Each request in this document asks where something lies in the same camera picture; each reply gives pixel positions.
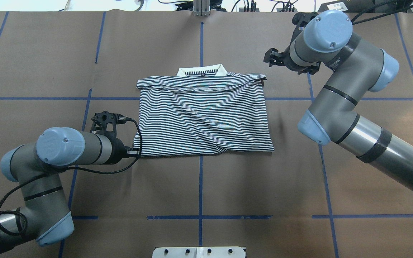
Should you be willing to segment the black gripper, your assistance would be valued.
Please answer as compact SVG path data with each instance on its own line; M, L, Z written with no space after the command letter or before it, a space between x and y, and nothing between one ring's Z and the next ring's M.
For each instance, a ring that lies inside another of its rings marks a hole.
M124 158L124 154L126 154L126 148L123 142L118 138L110 139L110 143L112 147L110 154L110 164L117 164Z
M291 71L297 72L298 75L310 74L314 75L320 69L320 61L315 63L308 63L301 60L295 51L288 46L285 51L279 52L275 48L270 48L264 54L263 62L267 63L269 67L272 66L285 66Z

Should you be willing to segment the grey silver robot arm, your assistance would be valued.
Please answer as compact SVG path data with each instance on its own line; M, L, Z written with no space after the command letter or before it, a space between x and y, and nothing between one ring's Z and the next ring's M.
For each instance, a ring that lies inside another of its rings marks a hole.
M289 46L283 52L269 49L263 61L299 74L314 75L321 64L333 72L298 130L320 145L334 142L413 191L413 146L354 111L366 92L393 81L397 60L356 34L342 11L296 13L292 23Z
M45 130L35 143L7 152L0 168L8 180L17 182L25 205L15 214L0 213L0 254L35 240L41 247L69 237L74 224L59 173L73 165L118 163L127 148L119 139L68 127Z

